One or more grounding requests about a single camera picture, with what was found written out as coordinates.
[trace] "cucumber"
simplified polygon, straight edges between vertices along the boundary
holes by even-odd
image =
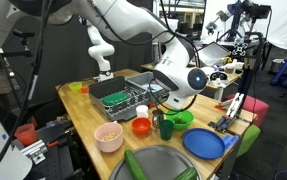
[[[134,180],[147,180],[147,177],[145,176],[144,172],[142,171],[141,167],[134,158],[132,151],[129,148],[126,148],[124,151],[124,159],[130,169],[131,175]]]
[[[195,180],[198,176],[197,171],[193,167],[185,169],[181,174],[179,174],[175,180]]]

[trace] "green tray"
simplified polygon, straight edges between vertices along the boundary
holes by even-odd
[[[105,106],[113,106],[120,102],[127,100],[129,97],[126,93],[114,93],[108,96],[105,96],[102,99],[102,102]]]

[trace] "red bowl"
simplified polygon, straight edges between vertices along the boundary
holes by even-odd
[[[132,129],[138,135],[143,135],[151,129],[151,121],[147,118],[137,118],[132,122]]]

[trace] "green cup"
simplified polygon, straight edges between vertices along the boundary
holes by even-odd
[[[160,134],[161,139],[168,141],[172,138],[173,122],[170,120],[160,121]]]

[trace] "pink bowl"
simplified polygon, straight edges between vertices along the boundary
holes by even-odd
[[[118,123],[105,123],[96,129],[94,136],[101,151],[113,152],[123,143],[123,128]]]

